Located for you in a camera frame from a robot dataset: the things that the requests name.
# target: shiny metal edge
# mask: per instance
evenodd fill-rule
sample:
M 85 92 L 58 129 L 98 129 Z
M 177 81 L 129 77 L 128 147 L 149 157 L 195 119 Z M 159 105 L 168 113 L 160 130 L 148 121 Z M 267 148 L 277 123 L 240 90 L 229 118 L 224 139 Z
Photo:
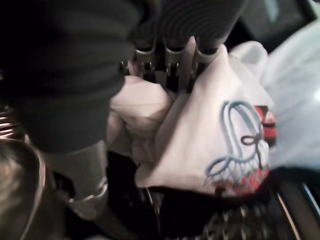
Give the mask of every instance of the shiny metal edge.
M 13 140 L 13 141 L 17 141 L 17 142 L 22 142 L 23 144 L 25 144 L 25 146 L 27 148 L 29 148 L 31 150 L 31 152 L 34 153 L 35 157 L 38 159 L 39 162 L 39 176 L 38 176 L 38 183 L 37 183 L 37 188 L 36 188 L 36 192 L 35 192 L 35 197 L 34 197 L 34 204 L 28 219 L 28 222 L 26 224 L 26 227 L 20 237 L 19 240 L 24 240 L 26 238 L 26 235 L 29 231 L 29 228 L 31 226 L 31 223 L 36 215 L 36 212 L 38 210 L 38 207 L 40 205 L 41 199 L 42 199 L 42 194 L 44 192 L 45 189 L 45 185 L 46 185 L 46 166 L 45 166 L 45 162 L 43 161 L 43 159 L 41 158 L 41 155 L 39 153 L 39 151 L 37 149 L 35 149 L 34 147 L 30 146 L 29 144 L 20 141 L 20 140 Z
M 310 201 L 312 202 L 312 204 L 314 206 L 314 209 L 316 210 L 316 212 L 318 213 L 318 216 L 320 217 L 320 208 L 319 208 L 319 205 L 317 204 L 317 201 L 315 200 L 315 198 L 312 195 L 308 186 L 305 183 L 303 183 L 302 185 L 303 185 L 305 193 L 307 194 L 308 198 L 310 199 Z
M 291 228 L 293 230 L 293 233 L 294 233 L 294 236 L 295 236 L 296 240 L 302 240 L 300 235 L 299 235 L 299 232 L 298 232 L 298 230 L 297 230 L 297 228 L 295 226 L 295 223 L 294 223 L 294 221 L 293 221 L 293 219 L 292 219 L 292 217 L 291 217 L 291 215 L 290 215 L 290 213 L 289 213 L 289 211 L 288 211 L 288 209 L 287 209 L 287 207 L 286 207 L 286 205 L 285 205 L 285 203 L 284 203 L 284 201 L 282 199 L 282 197 L 280 196 L 279 193 L 277 193 L 276 196 L 277 196 L 277 198 L 278 198 L 278 200 L 279 200 L 279 202 L 280 202 L 280 204 L 282 206 L 282 209 L 284 210 L 286 218 L 288 219 L 288 221 L 290 223 L 290 226 L 291 226 Z

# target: silver metal part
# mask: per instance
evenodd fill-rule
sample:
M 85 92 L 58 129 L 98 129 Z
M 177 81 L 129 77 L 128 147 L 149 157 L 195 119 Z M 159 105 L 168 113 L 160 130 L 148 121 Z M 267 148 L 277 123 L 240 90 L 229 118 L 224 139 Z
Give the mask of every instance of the silver metal part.
M 155 73 L 156 65 L 156 42 L 150 51 L 136 50 L 136 58 L 144 75 Z
M 285 213 L 285 216 L 286 216 L 287 220 L 289 221 L 289 224 L 291 226 L 291 229 L 292 229 L 292 231 L 294 233 L 294 236 L 295 236 L 296 240 L 301 240 L 301 237 L 300 237 L 300 234 L 298 232 L 298 229 L 296 228 L 296 225 L 295 225 L 295 223 L 294 223 L 294 221 L 293 221 L 293 219 L 292 219 L 292 217 L 291 217 L 291 215 L 290 215 L 290 213 L 289 213 L 289 211 L 287 209 L 287 206 L 285 205 L 282 197 L 280 196 L 279 193 L 277 193 L 276 196 L 278 198 L 279 203 L 281 204 L 281 207 L 282 207 L 282 209 L 283 209 L 283 211 Z
M 162 232 L 161 232 L 160 209 L 161 209 L 162 201 L 165 195 L 159 192 L 151 192 L 148 188 L 146 188 L 145 190 L 149 198 L 149 202 L 153 206 L 155 218 L 156 218 L 155 220 L 157 224 L 157 230 L 159 235 L 161 236 Z
M 53 185 L 64 203 L 85 220 L 99 217 L 108 200 L 104 141 L 76 152 L 41 155 L 52 171 Z
M 204 54 L 199 51 L 198 48 L 195 49 L 193 60 L 192 60 L 192 69 L 191 69 L 191 78 L 197 77 L 197 71 L 199 64 L 209 65 L 215 59 L 215 54 Z
M 0 139 L 25 139 L 25 131 L 16 120 L 13 109 L 1 106 L 0 110 Z
M 222 214 L 222 217 L 223 217 L 224 222 L 227 223 L 228 220 L 229 220 L 229 213 L 228 212 L 224 212 Z
M 245 219 L 248 213 L 248 208 L 246 206 L 242 206 L 240 207 L 240 212 L 241 212 L 242 218 Z
M 305 183 L 303 184 L 303 188 L 304 188 L 305 193 L 308 196 L 310 202 L 312 203 L 314 209 L 316 210 L 318 216 L 320 217 L 320 207 L 319 207 L 317 201 L 315 200 L 314 196 L 312 195 L 310 189 L 308 188 L 308 186 Z
M 223 240 L 229 240 L 228 233 L 225 231 L 222 232 Z
M 164 39 L 164 46 L 165 46 L 165 67 L 166 67 L 166 74 L 168 77 L 171 76 L 172 68 L 175 68 L 175 76 L 179 76 L 180 72 L 180 62 L 185 52 L 185 49 L 181 51 L 172 51 L 168 48 L 166 40 Z
M 128 61 L 121 61 L 121 69 L 122 69 L 123 75 L 125 76 L 130 75 Z
M 241 229 L 241 240 L 247 240 L 247 234 L 243 228 Z

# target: black sleeve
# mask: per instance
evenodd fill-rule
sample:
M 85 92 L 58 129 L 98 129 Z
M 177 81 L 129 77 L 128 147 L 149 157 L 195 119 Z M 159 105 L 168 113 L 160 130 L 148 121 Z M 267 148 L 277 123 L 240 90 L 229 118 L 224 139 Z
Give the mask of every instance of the black sleeve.
M 33 143 L 65 153 L 106 137 L 109 100 L 123 86 L 137 0 L 10 0 L 0 3 L 0 100 Z

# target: white cloth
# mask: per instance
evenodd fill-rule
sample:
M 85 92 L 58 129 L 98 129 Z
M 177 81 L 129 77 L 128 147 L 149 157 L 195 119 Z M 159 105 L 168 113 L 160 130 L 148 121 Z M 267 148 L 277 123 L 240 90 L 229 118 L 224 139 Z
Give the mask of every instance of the white cloth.
M 229 55 L 238 59 L 239 63 L 244 64 L 245 67 L 242 69 L 250 70 L 256 80 L 261 78 L 269 58 L 267 50 L 257 41 L 242 43 L 233 48 Z
M 193 51 L 194 44 L 192 39 L 188 49 Z M 252 44 L 261 48 L 262 54 L 251 58 L 252 66 L 247 68 L 236 58 L 242 56 L 242 48 Z M 263 180 L 268 170 L 257 173 L 256 146 L 240 142 L 241 137 L 262 131 L 253 105 L 272 105 L 256 79 L 259 71 L 253 67 L 254 60 L 257 63 L 265 57 L 265 50 L 256 43 L 249 45 L 238 48 L 240 53 L 230 57 L 225 46 L 221 46 L 212 64 L 196 80 L 192 94 L 181 92 L 174 103 L 159 84 L 135 76 L 125 78 L 123 89 L 111 101 L 108 146 L 139 165 L 135 178 L 139 187 L 167 186 L 210 194 L 216 187 L 223 187 L 226 194 L 233 195 L 253 192 L 257 186 L 250 185 L 252 178 L 258 183 Z M 223 106 L 228 109 L 235 101 L 241 102 L 231 107 L 229 120 L 228 113 L 221 112 Z M 230 132 L 232 125 L 236 136 Z M 124 130 L 128 134 L 120 137 Z M 226 138 L 231 138 L 229 149 Z M 268 145 L 261 138 L 257 140 L 260 161 L 267 168 Z M 123 147 L 124 142 L 129 143 L 127 147 Z
M 261 79 L 274 101 L 277 151 L 271 167 L 320 170 L 320 20 L 270 56 Z

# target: embroidered design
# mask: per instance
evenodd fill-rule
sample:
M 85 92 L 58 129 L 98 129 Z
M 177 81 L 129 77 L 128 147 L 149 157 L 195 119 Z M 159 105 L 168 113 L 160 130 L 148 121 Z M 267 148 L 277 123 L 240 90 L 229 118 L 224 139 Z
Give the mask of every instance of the embroidered design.
M 231 111 L 236 111 L 242 118 L 250 135 L 237 136 Z M 215 190 L 223 189 L 227 195 L 252 193 L 269 173 L 269 169 L 262 164 L 262 153 L 264 157 L 266 153 L 262 146 L 264 130 L 261 119 L 249 103 L 226 101 L 221 106 L 219 123 L 227 153 L 226 156 L 214 160 L 207 166 L 205 184 L 211 185 Z M 243 146 L 254 146 L 254 148 L 248 156 L 244 156 Z

